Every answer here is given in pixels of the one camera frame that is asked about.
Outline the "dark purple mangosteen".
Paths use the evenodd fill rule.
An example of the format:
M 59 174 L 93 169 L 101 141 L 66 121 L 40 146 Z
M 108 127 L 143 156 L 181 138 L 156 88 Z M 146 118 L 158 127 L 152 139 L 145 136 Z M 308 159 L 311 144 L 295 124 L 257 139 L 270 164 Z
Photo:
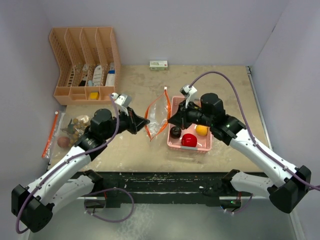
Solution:
M 172 139 L 179 139 L 181 137 L 181 134 L 182 134 L 182 129 L 177 126 L 173 126 L 169 131 L 169 136 Z

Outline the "red apple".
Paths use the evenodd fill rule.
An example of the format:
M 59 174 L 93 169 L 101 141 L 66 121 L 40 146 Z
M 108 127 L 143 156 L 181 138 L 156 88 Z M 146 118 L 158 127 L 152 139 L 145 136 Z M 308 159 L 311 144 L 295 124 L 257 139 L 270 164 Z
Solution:
M 195 148 L 198 144 L 198 139 L 191 133 L 186 133 L 181 138 L 181 145 L 184 147 Z

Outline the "clear zip bag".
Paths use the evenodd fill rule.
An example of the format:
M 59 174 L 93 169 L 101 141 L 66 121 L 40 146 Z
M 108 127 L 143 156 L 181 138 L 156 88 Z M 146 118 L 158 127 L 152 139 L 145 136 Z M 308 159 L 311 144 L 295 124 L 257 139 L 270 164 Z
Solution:
M 62 158 L 84 134 L 90 120 L 89 115 L 72 116 L 56 111 L 41 157 L 45 160 Z
M 149 104 L 144 114 L 144 117 L 149 120 L 145 131 L 150 141 L 166 129 L 168 119 L 171 117 L 171 108 L 168 88 L 164 86 L 163 93 Z

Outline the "yellow orange peach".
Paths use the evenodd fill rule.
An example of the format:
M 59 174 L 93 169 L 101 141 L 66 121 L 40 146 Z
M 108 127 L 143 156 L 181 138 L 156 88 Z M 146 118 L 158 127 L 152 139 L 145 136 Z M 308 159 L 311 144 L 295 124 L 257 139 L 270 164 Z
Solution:
M 206 136 L 208 134 L 209 128 L 207 126 L 203 126 L 203 125 L 197 125 L 195 127 L 195 132 L 198 136 Z

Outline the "white mushroom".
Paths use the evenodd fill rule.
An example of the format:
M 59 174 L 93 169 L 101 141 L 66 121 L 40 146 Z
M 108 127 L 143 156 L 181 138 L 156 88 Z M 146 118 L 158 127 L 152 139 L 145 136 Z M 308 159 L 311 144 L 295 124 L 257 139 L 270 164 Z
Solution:
M 88 115 L 79 115 L 76 117 L 76 119 L 80 124 L 85 124 L 85 125 L 89 124 L 91 120 L 91 118 Z

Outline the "brown longan bunch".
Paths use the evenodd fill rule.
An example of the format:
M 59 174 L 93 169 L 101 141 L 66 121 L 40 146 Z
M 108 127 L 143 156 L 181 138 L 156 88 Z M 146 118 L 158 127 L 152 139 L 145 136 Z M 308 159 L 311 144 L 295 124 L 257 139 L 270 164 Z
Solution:
M 66 126 L 61 128 L 61 131 L 64 133 L 63 136 L 70 138 L 69 147 L 72 147 L 79 138 L 85 133 L 88 124 L 81 124 L 76 118 L 71 118 Z

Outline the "clear zip top bag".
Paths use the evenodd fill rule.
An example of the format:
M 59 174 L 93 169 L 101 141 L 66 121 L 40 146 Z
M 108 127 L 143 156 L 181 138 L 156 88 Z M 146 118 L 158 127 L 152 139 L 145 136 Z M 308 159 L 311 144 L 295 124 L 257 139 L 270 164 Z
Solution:
M 89 115 L 72 116 L 56 111 L 41 157 L 45 160 L 62 158 L 84 134 L 90 120 Z

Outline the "brown passion fruit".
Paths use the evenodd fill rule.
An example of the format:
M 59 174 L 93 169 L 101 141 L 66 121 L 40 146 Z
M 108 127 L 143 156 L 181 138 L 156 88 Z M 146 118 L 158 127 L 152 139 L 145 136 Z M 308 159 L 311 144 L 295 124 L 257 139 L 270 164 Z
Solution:
M 60 136 L 57 139 L 57 145 L 62 148 L 62 149 L 66 149 L 69 147 L 70 145 L 70 138 L 67 136 Z

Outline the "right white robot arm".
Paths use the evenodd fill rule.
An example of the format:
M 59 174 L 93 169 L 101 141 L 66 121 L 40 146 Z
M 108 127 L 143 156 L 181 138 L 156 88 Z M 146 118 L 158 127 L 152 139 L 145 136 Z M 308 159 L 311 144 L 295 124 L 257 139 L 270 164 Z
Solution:
M 268 198 L 278 210 L 289 214 L 309 191 L 310 169 L 296 167 L 252 136 L 249 127 L 226 114 L 223 101 L 215 93 L 202 95 L 200 105 L 182 101 L 168 123 L 183 130 L 192 124 L 208 127 L 215 139 L 246 156 L 266 174 L 261 177 L 231 170 L 221 180 L 228 196 L 247 192 Z

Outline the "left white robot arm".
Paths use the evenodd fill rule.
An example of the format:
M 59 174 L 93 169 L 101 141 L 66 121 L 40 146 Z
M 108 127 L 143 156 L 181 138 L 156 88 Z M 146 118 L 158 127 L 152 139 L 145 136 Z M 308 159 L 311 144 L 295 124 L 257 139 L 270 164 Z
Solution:
M 16 216 L 16 233 L 36 233 L 78 197 L 103 193 L 104 179 L 93 170 L 75 180 L 71 177 L 97 158 L 117 134 L 128 131 L 135 135 L 149 122 L 130 107 L 126 111 L 116 110 L 115 116 L 106 108 L 97 110 L 84 134 L 53 168 L 28 186 L 19 184 L 12 190 L 11 212 Z

